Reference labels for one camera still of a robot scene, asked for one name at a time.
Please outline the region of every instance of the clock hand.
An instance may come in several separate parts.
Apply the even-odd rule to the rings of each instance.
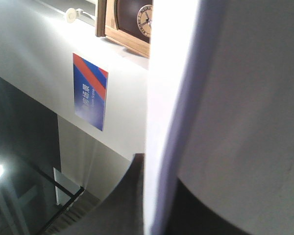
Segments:
[[[149,21],[145,21],[144,23],[141,24],[141,26],[144,26],[145,24],[149,24]]]
[[[147,11],[145,11],[145,14],[147,16],[147,19],[149,20],[149,15],[148,15]]]

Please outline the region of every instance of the dark surface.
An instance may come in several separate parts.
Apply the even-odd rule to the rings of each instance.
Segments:
[[[112,193],[60,235],[142,235],[143,154],[136,154]]]
[[[178,180],[166,235],[248,235],[201,203]]]
[[[18,197],[37,186],[37,195],[23,207],[33,232],[57,211],[53,206],[55,187],[19,157],[35,163],[52,178],[53,167],[61,170],[57,115],[0,78],[0,164]]]
[[[149,37],[143,35],[137,26],[137,14],[145,5],[152,5],[152,0],[118,0],[117,25],[120,30],[149,43]]]
[[[0,160],[15,155],[52,177],[52,167],[61,171],[58,119],[56,113],[0,78]]]

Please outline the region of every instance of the white wall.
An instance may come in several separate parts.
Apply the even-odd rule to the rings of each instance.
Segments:
[[[197,0],[180,4],[178,0],[154,1],[153,26],[148,79],[147,148],[144,185],[144,231],[157,235],[163,229],[162,218],[155,221],[159,206],[159,174],[163,164],[168,132],[188,58],[195,25]],[[163,14],[168,6],[178,6],[178,20],[168,21]]]
[[[80,189],[80,185],[75,184],[73,181],[69,180],[66,176],[63,175],[56,168],[53,168],[53,177],[56,182],[66,188],[69,192],[76,194]],[[68,196],[64,191],[55,186],[55,195],[57,204],[64,205],[70,200],[70,196]]]
[[[109,72],[103,132],[74,114],[73,52]],[[86,23],[67,24],[31,0],[0,0],[0,77],[129,160],[145,151],[147,63]]]
[[[61,117],[58,117],[58,125],[62,173],[104,200],[131,161]]]

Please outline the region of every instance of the clock face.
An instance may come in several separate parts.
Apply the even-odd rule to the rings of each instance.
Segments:
[[[152,5],[143,6],[137,14],[137,26],[142,34],[150,37],[152,22]]]

